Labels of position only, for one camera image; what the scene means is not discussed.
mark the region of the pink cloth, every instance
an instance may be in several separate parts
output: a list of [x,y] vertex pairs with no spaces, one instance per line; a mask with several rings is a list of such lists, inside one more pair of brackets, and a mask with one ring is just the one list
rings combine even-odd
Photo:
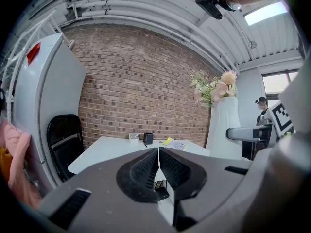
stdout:
[[14,127],[7,120],[0,125],[0,146],[13,156],[8,186],[17,200],[36,208],[41,196],[24,173],[24,158],[30,143],[30,134]]

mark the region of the skylight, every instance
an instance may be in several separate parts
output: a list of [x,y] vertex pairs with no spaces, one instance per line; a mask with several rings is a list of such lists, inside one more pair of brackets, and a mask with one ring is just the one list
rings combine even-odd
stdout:
[[250,26],[267,18],[274,17],[286,12],[287,10],[285,6],[282,4],[282,2],[277,2],[246,15],[245,20],[247,21],[247,24]]

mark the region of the white table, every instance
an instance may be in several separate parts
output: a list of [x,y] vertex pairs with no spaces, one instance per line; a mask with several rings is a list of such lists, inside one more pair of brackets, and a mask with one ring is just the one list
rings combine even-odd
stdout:
[[[209,156],[209,150],[188,140],[180,141],[187,145],[185,152]],[[161,142],[164,142],[164,140],[153,141],[153,144],[147,145],[148,147],[146,148],[142,141],[130,143],[128,139],[102,136],[72,162],[68,170],[74,174],[78,174],[87,167],[99,162],[111,160],[140,150],[165,147]],[[165,180],[162,171],[159,171],[155,177],[155,181],[160,180]]]

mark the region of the black office chair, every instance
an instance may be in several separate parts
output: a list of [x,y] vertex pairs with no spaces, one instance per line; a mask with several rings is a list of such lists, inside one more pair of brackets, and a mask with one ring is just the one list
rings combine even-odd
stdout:
[[62,181],[66,181],[74,175],[68,171],[68,166],[84,152],[78,116],[54,117],[48,125],[47,140],[58,175]]

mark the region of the white ceiling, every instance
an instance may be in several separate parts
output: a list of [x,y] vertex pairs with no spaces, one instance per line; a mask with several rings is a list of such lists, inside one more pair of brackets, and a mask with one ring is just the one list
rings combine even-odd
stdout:
[[[39,15],[46,14],[56,8],[56,21],[60,25],[67,25],[76,21],[73,9],[66,8],[74,1],[57,0],[44,7],[38,16],[28,20],[31,10],[40,6],[44,0],[34,0],[25,10],[24,17],[15,28],[13,34],[19,35],[26,21],[35,21]],[[85,0],[95,2],[105,0]],[[207,58],[219,70],[248,69],[254,65],[277,63],[284,60],[299,59],[297,51],[298,36],[295,26],[288,13],[278,15],[248,26],[244,15],[256,8],[271,4],[278,0],[264,0],[262,2],[242,6],[242,11],[228,12],[221,10],[224,17],[216,20],[209,17],[195,0],[112,0],[125,1],[126,5],[95,6],[90,11],[105,11],[107,15],[123,16],[119,18],[89,18],[91,22],[128,23],[147,29],[155,29],[169,37],[184,42],[199,54]],[[78,9],[78,21],[83,19],[82,12],[89,10]]]

